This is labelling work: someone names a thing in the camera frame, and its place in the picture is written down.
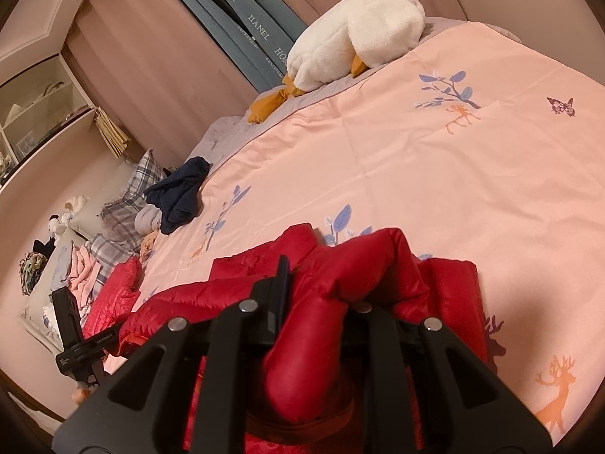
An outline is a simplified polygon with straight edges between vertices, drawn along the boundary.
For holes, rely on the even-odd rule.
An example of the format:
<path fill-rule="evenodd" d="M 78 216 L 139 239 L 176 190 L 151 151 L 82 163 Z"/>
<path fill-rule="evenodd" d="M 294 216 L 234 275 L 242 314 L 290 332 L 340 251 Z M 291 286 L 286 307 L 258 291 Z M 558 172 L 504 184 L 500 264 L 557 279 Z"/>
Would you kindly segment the person's left hand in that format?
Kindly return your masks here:
<path fill-rule="evenodd" d="M 87 386 L 86 384 L 78 384 L 72 393 L 72 401 L 76 406 L 81 406 L 95 392 L 95 387 Z"/>

